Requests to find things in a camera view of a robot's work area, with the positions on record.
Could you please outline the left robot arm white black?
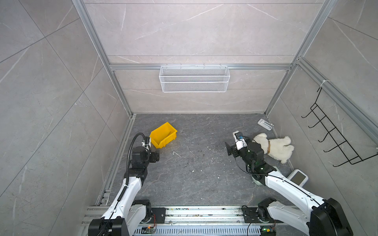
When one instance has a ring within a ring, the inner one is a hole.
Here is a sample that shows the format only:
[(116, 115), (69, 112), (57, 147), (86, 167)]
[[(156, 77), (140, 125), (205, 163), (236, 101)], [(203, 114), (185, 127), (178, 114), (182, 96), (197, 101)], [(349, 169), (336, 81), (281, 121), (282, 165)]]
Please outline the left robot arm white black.
[(151, 139), (137, 133), (128, 151), (122, 187), (102, 217), (91, 221), (89, 236), (132, 236), (140, 223), (153, 218), (151, 202), (135, 197), (147, 178), (149, 164), (158, 161), (159, 153), (152, 151)]

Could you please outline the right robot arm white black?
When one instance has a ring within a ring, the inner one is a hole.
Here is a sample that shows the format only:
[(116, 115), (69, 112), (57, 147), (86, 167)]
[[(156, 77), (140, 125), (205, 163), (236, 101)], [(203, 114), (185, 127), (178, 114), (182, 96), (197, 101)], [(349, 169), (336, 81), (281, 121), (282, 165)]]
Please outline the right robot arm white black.
[(307, 236), (353, 235), (343, 208), (336, 200), (326, 200), (286, 178), (265, 162), (261, 145), (241, 132), (234, 132), (233, 137), (235, 144), (226, 145), (227, 154), (241, 157), (246, 165), (244, 172), (251, 175), (255, 183), (275, 190), (295, 205), (289, 207), (274, 198), (267, 198), (258, 204), (259, 221), (281, 221)]

